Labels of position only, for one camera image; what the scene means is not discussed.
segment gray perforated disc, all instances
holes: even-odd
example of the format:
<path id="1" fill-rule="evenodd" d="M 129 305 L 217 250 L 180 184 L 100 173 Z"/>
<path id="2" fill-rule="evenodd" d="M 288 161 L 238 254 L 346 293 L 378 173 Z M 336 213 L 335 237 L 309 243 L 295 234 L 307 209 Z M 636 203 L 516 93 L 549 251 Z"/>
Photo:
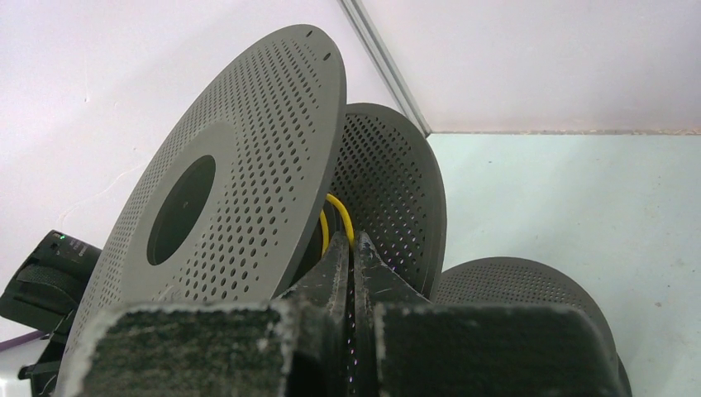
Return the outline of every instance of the gray perforated disc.
<path id="1" fill-rule="evenodd" d="M 611 328 L 601 309 L 570 277 L 548 265 L 521 258 L 484 258 L 446 270 L 433 299 L 436 304 L 568 304 L 582 310 L 601 332 L 616 364 Z"/>
<path id="2" fill-rule="evenodd" d="M 390 108 L 346 108 L 331 191 L 382 259 L 429 298 L 446 249 L 446 194 L 423 134 Z"/>
<path id="3" fill-rule="evenodd" d="M 66 358 L 114 304 L 258 301 L 287 289 L 331 183 L 345 105 L 341 55 L 314 26 L 276 31 L 233 60 L 134 188 Z"/>

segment yellow wire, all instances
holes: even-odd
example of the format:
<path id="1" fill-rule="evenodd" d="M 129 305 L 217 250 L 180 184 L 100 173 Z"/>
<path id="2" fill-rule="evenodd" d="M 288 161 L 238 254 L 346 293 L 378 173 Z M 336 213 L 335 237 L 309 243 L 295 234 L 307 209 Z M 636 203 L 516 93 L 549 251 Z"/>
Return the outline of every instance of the yellow wire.
<path id="1" fill-rule="evenodd" d="M 319 216 L 319 222 L 322 223 L 322 256 L 324 255 L 324 252 L 327 251 L 328 248 L 328 222 L 327 222 L 327 215 L 324 213 L 324 210 L 322 210 L 322 214 Z"/>
<path id="2" fill-rule="evenodd" d="M 336 207 L 336 210 L 341 213 L 341 219 L 343 219 L 343 226 L 346 228 L 348 242 L 350 243 L 350 246 L 353 246 L 353 241 L 355 240 L 355 236 L 353 235 L 353 223 L 351 223 L 351 216 L 348 213 L 348 210 L 346 210 L 346 206 L 344 206 L 338 198 L 330 193 L 327 194 L 327 201 L 333 204 L 333 206 Z"/>

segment white surface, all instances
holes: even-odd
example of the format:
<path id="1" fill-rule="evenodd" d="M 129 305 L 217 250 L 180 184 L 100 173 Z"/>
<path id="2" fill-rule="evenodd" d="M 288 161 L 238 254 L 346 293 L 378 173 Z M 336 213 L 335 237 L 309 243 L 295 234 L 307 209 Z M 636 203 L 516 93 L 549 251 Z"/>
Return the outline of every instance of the white surface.
<path id="1" fill-rule="evenodd" d="M 701 139 L 428 138 L 446 187 L 444 271 L 540 261 L 601 307 L 636 397 L 701 395 Z"/>
<path id="2" fill-rule="evenodd" d="M 701 126 L 699 0 L 364 0 L 434 131 Z"/>
<path id="3" fill-rule="evenodd" d="M 0 352 L 0 397 L 31 397 L 31 382 L 17 379 L 23 366 L 35 364 L 49 344 L 35 340 Z"/>
<path id="4" fill-rule="evenodd" d="M 0 289 L 57 228 L 103 246 L 143 169 L 231 60 L 310 23 L 339 46 L 348 101 L 393 106 L 329 0 L 0 4 Z M 26 332 L 0 322 L 0 340 Z"/>

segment perforated disc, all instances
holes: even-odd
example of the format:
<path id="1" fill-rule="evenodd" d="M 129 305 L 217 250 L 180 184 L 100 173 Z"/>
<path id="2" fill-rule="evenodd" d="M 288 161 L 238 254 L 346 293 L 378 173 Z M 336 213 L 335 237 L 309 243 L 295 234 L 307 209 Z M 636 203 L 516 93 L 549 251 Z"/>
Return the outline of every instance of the perforated disc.
<path id="1" fill-rule="evenodd" d="M 548 265 L 521 258 L 484 258 L 446 270 L 436 304 L 503 303 L 568 304 L 585 312 L 601 332 L 616 363 L 611 328 L 594 299 L 567 275 Z"/>
<path id="2" fill-rule="evenodd" d="M 122 210 L 66 358 L 107 306 L 259 301 L 288 288 L 331 183 L 345 104 L 341 55 L 314 26 L 276 31 L 233 60 L 176 124 Z"/>
<path id="3" fill-rule="evenodd" d="M 423 134 L 390 108 L 346 108 L 331 191 L 382 259 L 430 297 L 446 249 L 446 194 Z"/>

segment light green floor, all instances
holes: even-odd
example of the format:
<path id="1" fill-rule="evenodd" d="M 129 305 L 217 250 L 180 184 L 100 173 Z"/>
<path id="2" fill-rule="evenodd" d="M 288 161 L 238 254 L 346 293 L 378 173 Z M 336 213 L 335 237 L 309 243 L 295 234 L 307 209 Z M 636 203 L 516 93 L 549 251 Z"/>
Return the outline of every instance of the light green floor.
<path id="1" fill-rule="evenodd" d="M 444 270 L 519 256 L 597 301 L 636 397 L 701 395 L 701 136 L 433 135 Z"/>

